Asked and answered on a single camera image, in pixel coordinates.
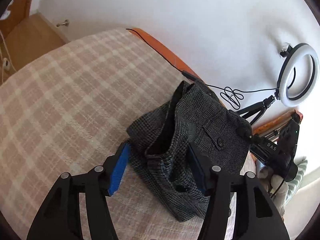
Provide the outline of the gloved right hand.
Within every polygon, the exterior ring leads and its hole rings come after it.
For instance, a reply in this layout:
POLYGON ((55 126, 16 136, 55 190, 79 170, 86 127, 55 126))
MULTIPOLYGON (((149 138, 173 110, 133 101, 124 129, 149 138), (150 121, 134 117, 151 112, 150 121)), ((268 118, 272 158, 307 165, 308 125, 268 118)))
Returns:
POLYGON ((263 166, 259 173, 258 178, 267 193, 270 193, 272 201, 276 206, 281 218, 285 214, 285 200, 289 187, 283 178, 277 174, 273 174, 273 170, 270 167, 263 166))

